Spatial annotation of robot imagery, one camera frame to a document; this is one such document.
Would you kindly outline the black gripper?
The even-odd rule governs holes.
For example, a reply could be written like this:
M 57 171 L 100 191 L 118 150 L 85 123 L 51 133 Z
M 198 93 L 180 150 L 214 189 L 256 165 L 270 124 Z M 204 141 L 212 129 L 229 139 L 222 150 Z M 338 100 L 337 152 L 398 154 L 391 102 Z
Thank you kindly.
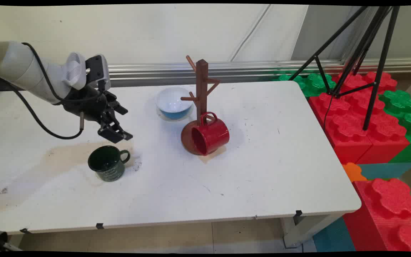
M 62 106 L 67 112 L 77 116 L 83 112 L 85 120 L 100 124 L 99 136 L 112 143 L 133 138 L 133 135 L 124 131 L 116 120 L 115 112 L 125 115 L 128 110 L 116 101 L 116 96 L 111 92 L 104 91 L 101 94 L 97 89 L 85 86 L 81 90 L 72 88 L 65 99 Z

